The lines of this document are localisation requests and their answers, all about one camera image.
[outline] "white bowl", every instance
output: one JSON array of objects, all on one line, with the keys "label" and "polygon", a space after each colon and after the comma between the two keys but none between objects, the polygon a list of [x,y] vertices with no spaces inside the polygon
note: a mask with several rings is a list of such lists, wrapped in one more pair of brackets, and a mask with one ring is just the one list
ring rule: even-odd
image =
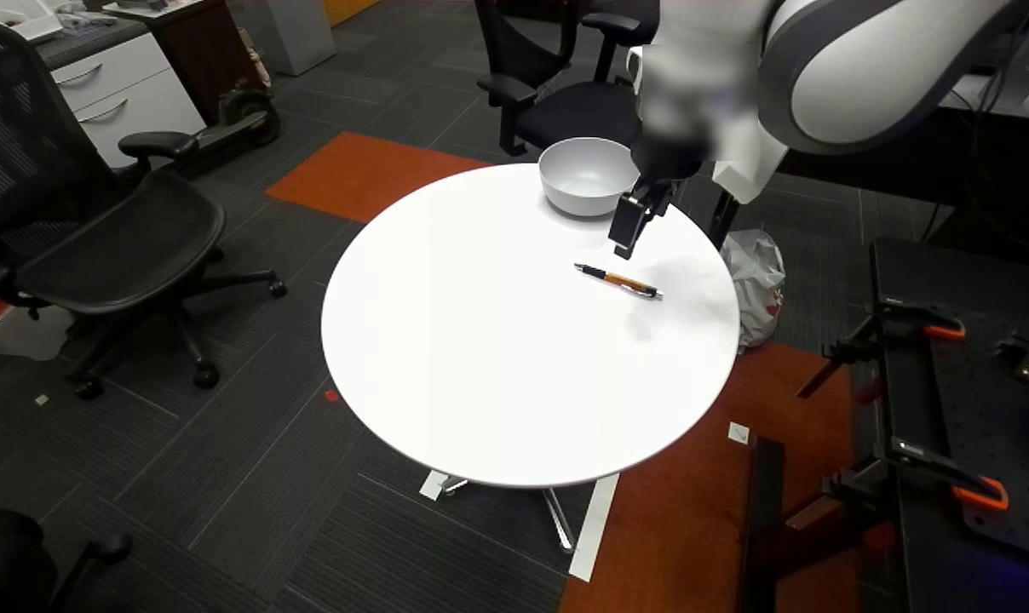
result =
[{"label": "white bowl", "polygon": [[601,136],[560,141],[538,158],[546,198],[574,217],[613,213],[616,198],[642,177],[632,148]]}]

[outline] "paper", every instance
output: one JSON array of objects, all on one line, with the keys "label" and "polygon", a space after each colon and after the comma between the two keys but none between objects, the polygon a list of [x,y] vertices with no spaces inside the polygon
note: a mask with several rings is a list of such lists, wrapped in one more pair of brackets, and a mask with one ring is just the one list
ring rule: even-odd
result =
[{"label": "paper", "polygon": [[161,11],[154,11],[154,8],[120,8],[120,2],[105,2],[103,11],[108,11],[108,13],[133,13],[133,18],[165,18],[165,13],[196,8],[196,2],[203,2],[203,0],[166,0],[166,8],[161,8]]},{"label": "paper", "polygon": [[16,30],[28,41],[61,30],[61,21],[43,0],[0,0],[0,24]]},{"label": "paper", "polygon": [[733,439],[733,444],[740,444],[740,446],[749,446],[749,427],[731,423],[731,427],[727,427],[727,439]]}]

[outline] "white bag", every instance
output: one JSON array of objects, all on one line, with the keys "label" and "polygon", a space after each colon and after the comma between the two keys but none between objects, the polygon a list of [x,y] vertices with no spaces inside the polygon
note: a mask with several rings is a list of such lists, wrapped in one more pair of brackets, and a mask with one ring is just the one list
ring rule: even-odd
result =
[{"label": "white bag", "polygon": [[722,260],[740,296],[740,346],[749,349],[775,337],[784,314],[784,253],[765,227],[731,231]]},{"label": "white bag", "polygon": [[43,305],[39,315],[28,305],[9,305],[0,314],[0,354],[52,361],[61,354],[70,326],[73,314],[61,305]]}]

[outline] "orange floor mat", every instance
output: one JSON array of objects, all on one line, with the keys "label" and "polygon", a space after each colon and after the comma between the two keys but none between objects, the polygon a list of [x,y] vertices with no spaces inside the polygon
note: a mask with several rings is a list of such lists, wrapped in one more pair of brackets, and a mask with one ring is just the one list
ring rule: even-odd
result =
[{"label": "orange floor mat", "polygon": [[341,131],[266,195],[364,226],[401,195],[471,165],[480,165],[480,161]]}]

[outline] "round white table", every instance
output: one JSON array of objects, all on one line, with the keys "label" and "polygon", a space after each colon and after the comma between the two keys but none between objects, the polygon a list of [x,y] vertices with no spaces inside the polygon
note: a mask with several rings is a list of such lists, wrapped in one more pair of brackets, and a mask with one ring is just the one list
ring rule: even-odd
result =
[{"label": "round white table", "polygon": [[585,483],[673,446],[731,378],[738,290],[676,207],[632,263],[607,231],[553,210],[535,163],[454,173],[384,207],[323,296],[341,399],[408,460],[493,488]]}]

